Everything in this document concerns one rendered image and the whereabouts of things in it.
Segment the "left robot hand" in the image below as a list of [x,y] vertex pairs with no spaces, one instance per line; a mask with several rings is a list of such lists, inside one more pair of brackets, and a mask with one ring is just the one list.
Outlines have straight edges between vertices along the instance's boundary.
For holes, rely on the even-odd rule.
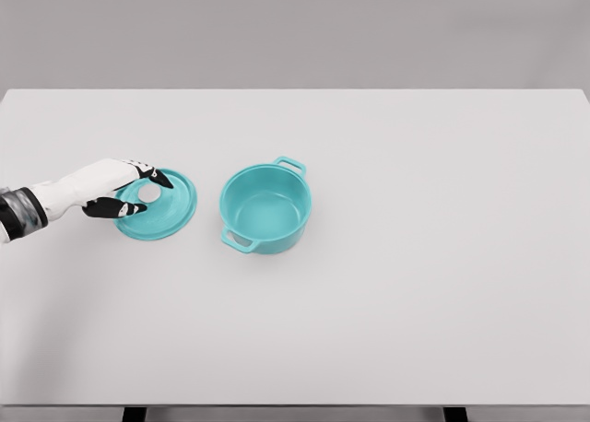
[[72,206],[80,206],[88,217],[121,218],[145,212],[144,204],[133,204],[108,197],[132,182],[150,180],[172,189],[168,177],[159,169],[130,159],[105,158],[71,173],[58,181],[57,204],[63,214]]

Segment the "teal pot lid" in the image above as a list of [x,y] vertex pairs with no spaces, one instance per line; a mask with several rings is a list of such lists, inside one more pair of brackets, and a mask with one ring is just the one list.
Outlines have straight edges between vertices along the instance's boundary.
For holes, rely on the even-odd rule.
[[[161,169],[172,183],[168,189],[149,179],[131,182],[115,192],[114,198],[132,204],[144,204],[147,210],[132,216],[116,218],[113,222],[124,235],[136,240],[160,240],[181,230],[188,224],[197,206],[197,192],[192,181],[176,170]],[[143,201],[139,192],[144,186],[159,187],[159,197]]]

